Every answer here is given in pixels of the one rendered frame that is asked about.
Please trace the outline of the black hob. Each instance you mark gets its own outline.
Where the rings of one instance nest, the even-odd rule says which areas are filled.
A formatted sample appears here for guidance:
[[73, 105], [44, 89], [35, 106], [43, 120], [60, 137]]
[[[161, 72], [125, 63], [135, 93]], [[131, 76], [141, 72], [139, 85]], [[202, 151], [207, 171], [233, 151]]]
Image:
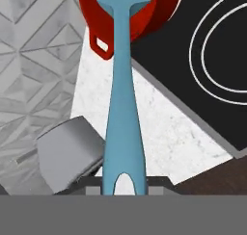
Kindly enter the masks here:
[[181, 0], [134, 66], [235, 158], [247, 155], [247, 0]]

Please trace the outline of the blue spatula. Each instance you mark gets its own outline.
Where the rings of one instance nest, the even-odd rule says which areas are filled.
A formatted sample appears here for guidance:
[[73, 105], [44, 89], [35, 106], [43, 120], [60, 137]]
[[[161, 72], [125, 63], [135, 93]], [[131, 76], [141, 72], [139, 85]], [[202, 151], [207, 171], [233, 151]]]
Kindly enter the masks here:
[[132, 180], [137, 195], [147, 192], [145, 155], [130, 58], [130, 9], [150, 0], [97, 0], [114, 18], [113, 80], [102, 167], [102, 193], [115, 192], [120, 174]]

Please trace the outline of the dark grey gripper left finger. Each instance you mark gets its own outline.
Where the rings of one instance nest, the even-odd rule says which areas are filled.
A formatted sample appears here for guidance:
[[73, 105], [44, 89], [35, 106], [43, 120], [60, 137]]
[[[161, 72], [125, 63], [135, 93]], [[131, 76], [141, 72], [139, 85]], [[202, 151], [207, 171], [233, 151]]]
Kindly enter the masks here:
[[70, 184], [66, 189], [58, 192], [58, 195], [73, 196], [100, 196], [102, 180], [100, 176], [83, 176]]

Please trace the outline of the red pot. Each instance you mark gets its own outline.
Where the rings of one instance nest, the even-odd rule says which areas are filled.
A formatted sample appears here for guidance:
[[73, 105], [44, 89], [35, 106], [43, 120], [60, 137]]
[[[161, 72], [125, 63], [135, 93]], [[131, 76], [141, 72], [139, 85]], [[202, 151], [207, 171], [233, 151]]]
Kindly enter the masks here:
[[[181, 0], [151, 0], [130, 18], [131, 41], [158, 30], [175, 13]], [[89, 27], [91, 49], [104, 60], [114, 54], [114, 21], [97, 0], [79, 0]]]

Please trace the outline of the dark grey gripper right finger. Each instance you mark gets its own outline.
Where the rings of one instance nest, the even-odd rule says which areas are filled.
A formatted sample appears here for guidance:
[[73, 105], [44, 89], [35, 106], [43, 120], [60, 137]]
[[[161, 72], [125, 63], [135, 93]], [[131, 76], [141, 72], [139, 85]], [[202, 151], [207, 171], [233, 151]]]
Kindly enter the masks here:
[[150, 196], [175, 195], [175, 189], [167, 176], [148, 176], [148, 193]]

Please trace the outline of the grey metal box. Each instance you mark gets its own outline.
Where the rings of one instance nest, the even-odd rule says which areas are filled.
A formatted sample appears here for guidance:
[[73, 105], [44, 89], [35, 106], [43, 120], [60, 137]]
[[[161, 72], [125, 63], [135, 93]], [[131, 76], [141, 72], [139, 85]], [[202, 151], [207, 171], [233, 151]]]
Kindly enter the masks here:
[[102, 166], [104, 139], [83, 116], [39, 136], [37, 146], [41, 175], [54, 194]]

